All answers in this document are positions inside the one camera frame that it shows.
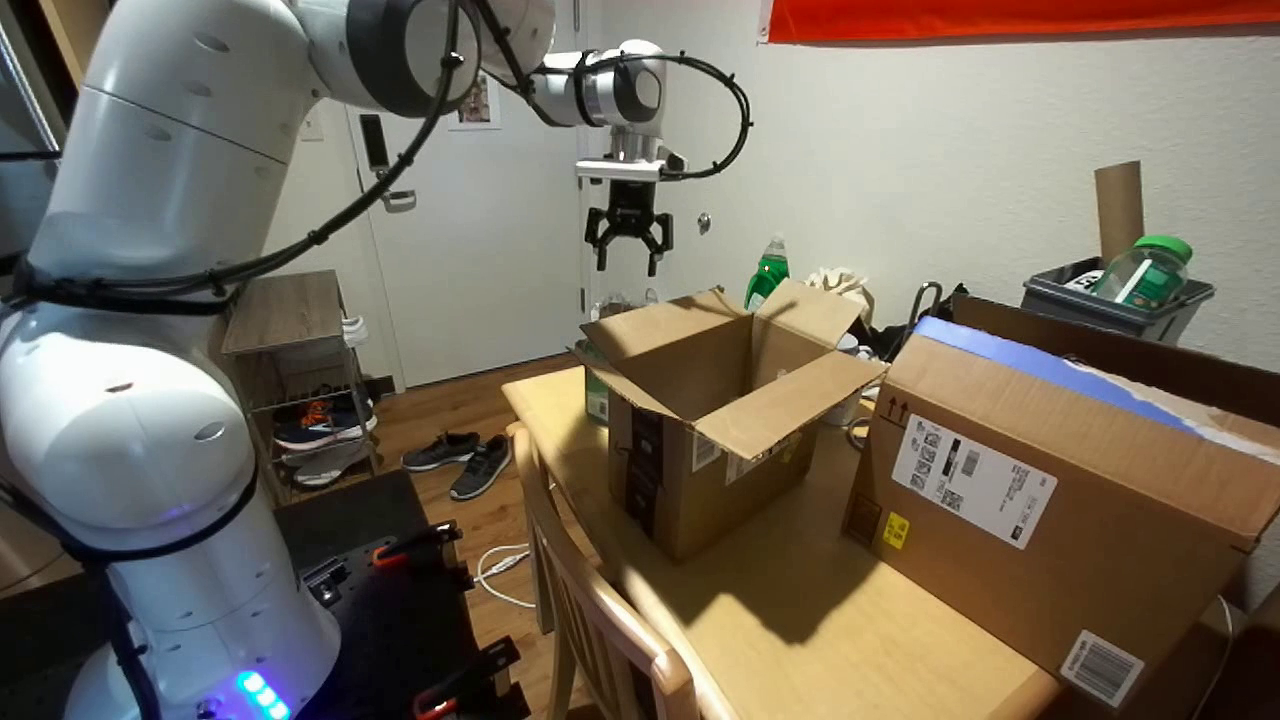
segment small cardboard box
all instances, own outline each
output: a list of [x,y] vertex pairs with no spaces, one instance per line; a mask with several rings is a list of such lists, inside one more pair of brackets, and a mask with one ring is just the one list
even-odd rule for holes
[[1280,509],[1280,431],[929,319],[889,369],[849,531],[1123,706]]
[[756,314],[706,290],[584,327],[611,392],[611,494],[669,554],[804,480],[815,420],[884,371],[830,350],[855,311],[784,285]]

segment red banner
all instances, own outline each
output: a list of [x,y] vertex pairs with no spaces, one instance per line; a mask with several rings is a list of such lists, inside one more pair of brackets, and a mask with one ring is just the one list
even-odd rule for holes
[[1280,24],[1280,0],[770,0],[774,42],[1154,36]]

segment open cardboard box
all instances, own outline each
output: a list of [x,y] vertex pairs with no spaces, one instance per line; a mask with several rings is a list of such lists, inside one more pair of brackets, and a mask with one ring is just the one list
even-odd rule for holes
[[611,494],[669,554],[804,480],[815,420],[884,371],[830,350],[855,311],[780,285],[756,314],[706,290],[584,327],[611,392]]
[[849,531],[1123,706],[1272,523],[1276,455],[1280,426],[929,319],[878,388]]

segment white robotic arm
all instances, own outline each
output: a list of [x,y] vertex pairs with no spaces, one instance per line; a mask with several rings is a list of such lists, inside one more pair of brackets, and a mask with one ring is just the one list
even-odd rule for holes
[[102,575],[118,612],[68,716],[294,716],[315,696],[338,631],[301,589],[256,484],[245,412],[207,358],[216,311],[364,207],[261,261],[318,96],[430,128],[488,73],[546,123],[611,123],[604,171],[650,164],[676,178],[654,135],[654,48],[544,57],[546,36],[553,0],[111,6],[17,311],[0,314],[13,491]]

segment wooden table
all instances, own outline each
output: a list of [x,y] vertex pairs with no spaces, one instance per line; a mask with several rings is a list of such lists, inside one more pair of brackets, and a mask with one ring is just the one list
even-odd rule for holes
[[624,592],[690,662],[706,716],[1037,716],[1058,683],[839,534],[855,453],[830,431],[780,505],[671,565],[606,494],[580,369],[503,388]]

